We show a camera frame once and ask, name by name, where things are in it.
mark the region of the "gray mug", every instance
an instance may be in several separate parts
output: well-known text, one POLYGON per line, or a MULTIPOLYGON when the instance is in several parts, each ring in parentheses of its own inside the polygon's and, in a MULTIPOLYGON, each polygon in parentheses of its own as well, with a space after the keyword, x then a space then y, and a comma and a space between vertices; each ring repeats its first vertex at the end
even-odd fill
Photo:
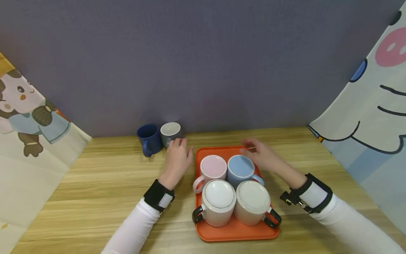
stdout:
POLYGON ((168 148, 171 140, 184 137, 180 124, 176 122, 166 123, 161 127, 161 140, 165 148, 168 148))

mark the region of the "wrist device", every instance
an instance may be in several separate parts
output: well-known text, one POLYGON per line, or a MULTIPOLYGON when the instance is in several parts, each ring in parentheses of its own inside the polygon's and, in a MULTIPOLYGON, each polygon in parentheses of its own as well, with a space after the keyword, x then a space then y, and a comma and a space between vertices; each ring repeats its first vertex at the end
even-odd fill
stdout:
POLYGON ((175 199, 175 192, 168 190, 158 179, 155 179, 151 187, 144 194, 144 201, 162 213, 175 199))
POLYGON ((307 181, 303 184, 302 187, 298 189, 290 189, 290 193, 285 191, 281 196, 282 199, 288 206, 294 204, 299 204, 307 213, 320 213, 331 201, 333 197, 333 191, 327 185, 325 185, 322 181, 314 177, 312 174, 308 173, 305 175, 307 177, 307 181), (304 202, 299 196, 305 193, 311 186, 312 183, 318 185, 323 191, 327 193, 326 198, 316 207, 312 208, 309 207, 306 202, 304 202))

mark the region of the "purple wall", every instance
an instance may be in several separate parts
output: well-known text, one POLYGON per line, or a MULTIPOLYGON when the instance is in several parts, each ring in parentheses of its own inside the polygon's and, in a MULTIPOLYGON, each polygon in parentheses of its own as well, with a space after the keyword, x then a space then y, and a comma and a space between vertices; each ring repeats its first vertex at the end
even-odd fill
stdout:
POLYGON ((3 0, 0 50, 93 137, 304 126, 404 0, 3 0))

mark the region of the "wooden table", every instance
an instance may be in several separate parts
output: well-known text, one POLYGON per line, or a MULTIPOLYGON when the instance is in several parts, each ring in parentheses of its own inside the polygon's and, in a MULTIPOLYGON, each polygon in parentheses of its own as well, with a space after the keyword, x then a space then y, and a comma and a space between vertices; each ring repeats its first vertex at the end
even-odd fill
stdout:
MULTIPOLYGON (((371 201, 361 187, 305 127, 189 134, 195 150, 239 145, 245 137, 270 144, 301 172, 311 172, 337 196, 373 221, 406 249, 406 238, 371 201)), ((162 170, 165 150, 150 160, 136 137, 95 138, 66 174, 28 228, 13 254, 100 253, 109 238, 142 198, 162 170)), ((279 196, 287 185, 262 171, 274 208, 283 217, 274 240, 206 243, 196 234, 192 183, 194 170, 175 189, 176 199, 146 241, 145 253, 346 253, 343 246, 298 206, 279 196)))

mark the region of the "cartoon poster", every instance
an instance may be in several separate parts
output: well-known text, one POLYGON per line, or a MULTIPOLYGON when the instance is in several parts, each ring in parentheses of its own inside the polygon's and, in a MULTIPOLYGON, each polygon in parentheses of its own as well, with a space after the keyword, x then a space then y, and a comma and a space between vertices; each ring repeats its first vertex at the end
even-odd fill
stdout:
POLYGON ((90 137, 0 54, 0 253, 9 253, 90 137))
POLYGON ((406 233, 406 5, 309 128, 406 233))

